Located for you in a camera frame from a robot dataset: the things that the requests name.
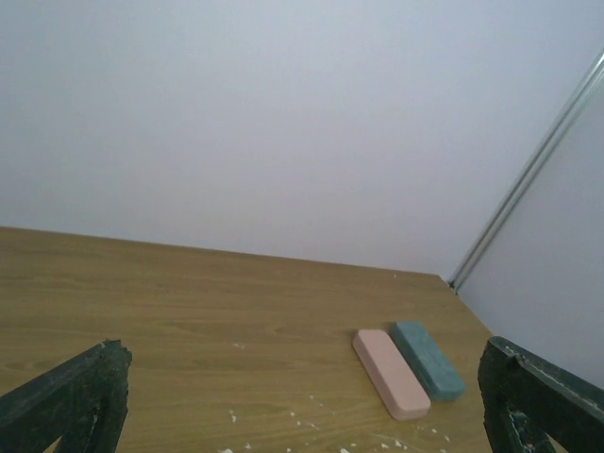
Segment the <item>pink glasses case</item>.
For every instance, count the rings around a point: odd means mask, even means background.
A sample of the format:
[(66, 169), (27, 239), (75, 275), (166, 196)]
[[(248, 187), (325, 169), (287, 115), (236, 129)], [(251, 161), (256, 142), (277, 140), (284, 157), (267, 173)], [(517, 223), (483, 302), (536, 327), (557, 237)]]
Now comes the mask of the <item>pink glasses case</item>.
[(428, 414), (428, 394), (385, 331), (360, 329), (352, 345), (393, 419), (414, 420)]

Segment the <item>left gripper black triangular left finger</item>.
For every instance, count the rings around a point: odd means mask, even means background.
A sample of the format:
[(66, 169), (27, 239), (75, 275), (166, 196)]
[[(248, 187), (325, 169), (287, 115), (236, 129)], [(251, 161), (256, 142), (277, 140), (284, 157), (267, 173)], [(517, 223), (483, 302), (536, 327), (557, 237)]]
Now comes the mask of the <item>left gripper black triangular left finger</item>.
[(1, 450), (114, 452), (127, 415), (131, 352), (105, 340), (1, 396)]

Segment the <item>teal glasses case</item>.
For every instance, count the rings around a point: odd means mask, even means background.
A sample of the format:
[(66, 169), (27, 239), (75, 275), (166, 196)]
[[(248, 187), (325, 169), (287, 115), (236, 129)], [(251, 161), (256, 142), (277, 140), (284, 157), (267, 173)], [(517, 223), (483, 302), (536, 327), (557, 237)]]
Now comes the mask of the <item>teal glasses case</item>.
[(421, 323), (397, 321), (389, 334), (432, 401), (452, 402), (463, 395), (460, 375)]

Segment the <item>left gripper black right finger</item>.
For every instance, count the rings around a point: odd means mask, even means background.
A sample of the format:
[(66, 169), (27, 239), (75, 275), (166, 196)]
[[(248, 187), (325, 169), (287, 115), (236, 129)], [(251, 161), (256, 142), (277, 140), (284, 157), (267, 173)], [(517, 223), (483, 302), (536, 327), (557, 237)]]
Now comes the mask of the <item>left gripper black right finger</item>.
[(603, 390), (519, 345), (490, 338), (478, 386), (492, 451), (603, 450)]

